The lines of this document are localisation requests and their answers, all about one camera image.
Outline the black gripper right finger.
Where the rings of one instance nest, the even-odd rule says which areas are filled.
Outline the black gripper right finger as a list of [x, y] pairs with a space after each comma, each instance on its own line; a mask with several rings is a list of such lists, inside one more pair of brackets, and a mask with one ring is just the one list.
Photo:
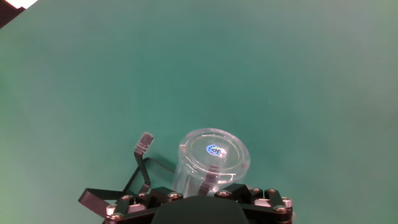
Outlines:
[[244, 184], [231, 184], [214, 193], [214, 197], [236, 204], [252, 223], [292, 224], [292, 201], [284, 200], [276, 189], [249, 188]]

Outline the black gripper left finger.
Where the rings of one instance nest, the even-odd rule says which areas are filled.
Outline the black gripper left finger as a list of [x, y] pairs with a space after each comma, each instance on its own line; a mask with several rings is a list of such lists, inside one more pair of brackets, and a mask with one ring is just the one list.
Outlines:
[[116, 204], [111, 215], [104, 219], [105, 224], [151, 223], [161, 206], [183, 199], [183, 194], [166, 187], [157, 187], [149, 193], [140, 193], [134, 200], [135, 204], [122, 200]]

